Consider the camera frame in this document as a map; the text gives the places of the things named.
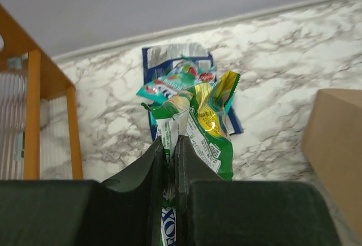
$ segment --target white marble tabletop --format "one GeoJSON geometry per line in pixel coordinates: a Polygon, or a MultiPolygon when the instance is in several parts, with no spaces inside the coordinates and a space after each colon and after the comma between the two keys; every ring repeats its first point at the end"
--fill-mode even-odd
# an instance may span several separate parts
{"type": "MultiPolygon", "coordinates": [[[[153,44],[199,42],[220,75],[242,75],[234,108],[245,133],[232,136],[235,179],[313,183],[326,196],[344,245],[362,245],[300,150],[317,89],[362,88],[361,39],[362,0],[344,0],[153,44]]],[[[141,47],[60,67],[77,87],[84,176],[104,180],[151,142],[144,99],[135,95],[143,84],[141,47]]]]}

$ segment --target wooden bar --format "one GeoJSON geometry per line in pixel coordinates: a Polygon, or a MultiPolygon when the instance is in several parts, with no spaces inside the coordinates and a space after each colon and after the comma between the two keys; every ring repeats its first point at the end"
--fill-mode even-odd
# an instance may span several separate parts
{"type": "Polygon", "coordinates": [[[24,180],[39,179],[40,152],[40,51],[29,52],[27,120],[25,122],[24,180]]]}
{"type": "Polygon", "coordinates": [[[73,180],[79,180],[83,179],[83,168],[81,164],[81,152],[79,143],[77,104],[75,99],[75,88],[73,87],[69,87],[67,89],[67,108],[73,180]]]}

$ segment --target cardboard box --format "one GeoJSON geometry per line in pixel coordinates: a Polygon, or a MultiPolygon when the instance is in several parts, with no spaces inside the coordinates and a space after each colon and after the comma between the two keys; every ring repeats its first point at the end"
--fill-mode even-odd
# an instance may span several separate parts
{"type": "Polygon", "coordinates": [[[320,89],[301,148],[362,240],[362,90],[320,89]]]}

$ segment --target orange wooden frame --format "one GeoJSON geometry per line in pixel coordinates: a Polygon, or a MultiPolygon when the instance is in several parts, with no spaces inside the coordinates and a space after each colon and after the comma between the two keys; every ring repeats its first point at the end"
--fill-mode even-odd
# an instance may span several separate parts
{"type": "Polygon", "coordinates": [[[75,86],[26,31],[0,5],[0,71],[7,70],[7,60],[28,53],[28,97],[25,123],[24,180],[39,179],[40,99],[67,96],[69,136],[73,179],[83,178],[75,86]]]}

